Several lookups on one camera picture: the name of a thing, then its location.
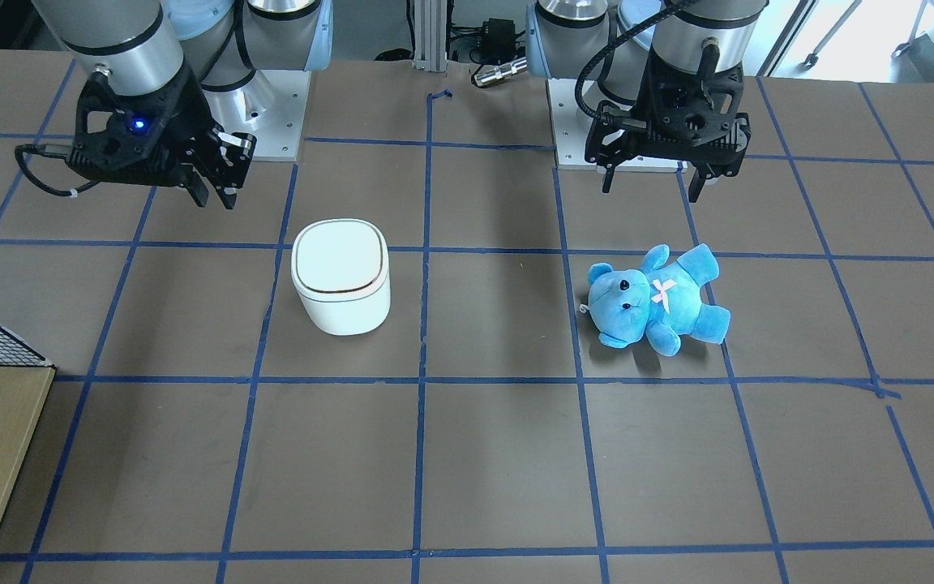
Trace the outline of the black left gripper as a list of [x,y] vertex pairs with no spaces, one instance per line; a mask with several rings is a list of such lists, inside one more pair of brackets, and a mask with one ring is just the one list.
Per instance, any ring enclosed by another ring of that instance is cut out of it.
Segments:
[[605,171],[601,192],[611,192],[615,169],[637,156],[686,161],[694,169],[687,200],[698,201],[708,182],[740,171],[752,138],[748,114],[739,112],[743,67],[708,79],[649,57],[631,116],[598,114],[585,138],[586,162]]

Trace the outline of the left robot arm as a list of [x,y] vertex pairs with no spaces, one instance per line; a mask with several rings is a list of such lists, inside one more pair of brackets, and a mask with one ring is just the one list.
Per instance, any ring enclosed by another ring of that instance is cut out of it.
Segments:
[[734,177],[752,130],[743,57],[764,1],[533,1],[527,69],[548,82],[557,160],[595,169],[693,171],[696,202]]

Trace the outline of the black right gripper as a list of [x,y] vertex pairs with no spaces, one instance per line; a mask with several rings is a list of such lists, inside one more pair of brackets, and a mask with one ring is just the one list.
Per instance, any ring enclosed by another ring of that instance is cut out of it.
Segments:
[[220,130],[193,70],[145,95],[118,95],[109,81],[94,71],[83,85],[66,165],[92,181],[185,183],[198,208],[214,189],[234,210],[257,139]]

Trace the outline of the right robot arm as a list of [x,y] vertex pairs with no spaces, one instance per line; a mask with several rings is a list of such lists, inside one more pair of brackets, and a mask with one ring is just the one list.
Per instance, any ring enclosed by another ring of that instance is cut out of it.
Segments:
[[37,1],[86,78],[73,140],[23,144],[37,188],[75,197],[101,183],[216,193],[236,207],[256,156],[293,158],[295,96],[269,71],[329,67],[330,1]]

